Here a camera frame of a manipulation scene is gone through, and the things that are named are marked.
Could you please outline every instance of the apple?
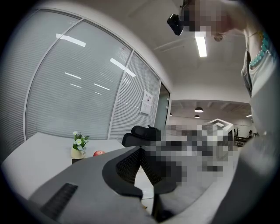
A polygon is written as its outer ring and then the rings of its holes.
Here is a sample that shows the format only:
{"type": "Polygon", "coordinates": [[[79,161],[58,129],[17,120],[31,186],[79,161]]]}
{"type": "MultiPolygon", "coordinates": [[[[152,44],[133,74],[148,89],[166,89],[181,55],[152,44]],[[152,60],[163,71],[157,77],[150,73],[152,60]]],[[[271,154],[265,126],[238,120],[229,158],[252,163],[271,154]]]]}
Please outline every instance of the apple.
{"type": "Polygon", "coordinates": [[[104,151],[96,151],[94,154],[93,154],[93,156],[99,156],[99,155],[101,155],[101,154],[104,154],[105,152],[104,151]]]}

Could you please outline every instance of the notice on wall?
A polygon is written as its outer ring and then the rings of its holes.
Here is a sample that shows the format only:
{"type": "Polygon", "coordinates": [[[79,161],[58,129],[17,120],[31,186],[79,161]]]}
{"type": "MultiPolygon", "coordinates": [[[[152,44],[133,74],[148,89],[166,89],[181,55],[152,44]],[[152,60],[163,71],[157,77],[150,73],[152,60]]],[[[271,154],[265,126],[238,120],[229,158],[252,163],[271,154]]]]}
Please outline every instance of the notice on wall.
{"type": "Polygon", "coordinates": [[[144,96],[143,96],[143,100],[142,100],[140,113],[150,115],[153,97],[154,96],[152,94],[150,94],[149,92],[144,90],[144,96]]]}

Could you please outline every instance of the turquoise necklace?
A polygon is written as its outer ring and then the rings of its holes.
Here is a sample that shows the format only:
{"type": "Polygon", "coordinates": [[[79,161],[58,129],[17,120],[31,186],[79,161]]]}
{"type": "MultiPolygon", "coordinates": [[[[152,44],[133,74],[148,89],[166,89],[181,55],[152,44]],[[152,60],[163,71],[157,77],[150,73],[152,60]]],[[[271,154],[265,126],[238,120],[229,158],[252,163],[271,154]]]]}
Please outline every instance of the turquoise necklace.
{"type": "Polygon", "coordinates": [[[270,51],[268,50],[268,46],[269,46],[268,35],[265,32],[258,32],[258,33],[262,37],[262,47],[258,55],[250,62],[250,66],[252,67],[258,64],[266,53],[271,55],[270,51]]]}

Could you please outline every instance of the flower pot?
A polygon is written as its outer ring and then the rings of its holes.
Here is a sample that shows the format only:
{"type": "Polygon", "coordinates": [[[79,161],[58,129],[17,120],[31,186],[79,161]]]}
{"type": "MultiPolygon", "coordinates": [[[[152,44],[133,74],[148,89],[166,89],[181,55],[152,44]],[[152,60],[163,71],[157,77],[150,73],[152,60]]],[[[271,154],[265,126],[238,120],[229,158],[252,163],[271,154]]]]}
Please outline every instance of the flower pot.
{"type": "Polygon", "coordinates": [[[71,149],[71,157],[73,159],[83,159],[86,156],[86,152],[84,150],[77,150],[72,147],[71,149]]]}

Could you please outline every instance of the white desk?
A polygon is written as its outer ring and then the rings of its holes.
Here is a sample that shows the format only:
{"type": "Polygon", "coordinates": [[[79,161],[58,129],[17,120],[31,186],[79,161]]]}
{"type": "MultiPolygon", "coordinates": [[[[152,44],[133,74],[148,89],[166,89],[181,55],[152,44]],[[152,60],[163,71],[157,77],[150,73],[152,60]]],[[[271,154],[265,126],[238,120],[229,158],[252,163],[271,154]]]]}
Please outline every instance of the white desk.
{"type": "MultiPolygon", "coordinates": [[[[72,164],[73,138],[37,133],[13,151],[1,168],[11,188],[24,198],[72,164]]],[[[124,148],[117,140],[89,140],[86,158],[124,148]]]]}

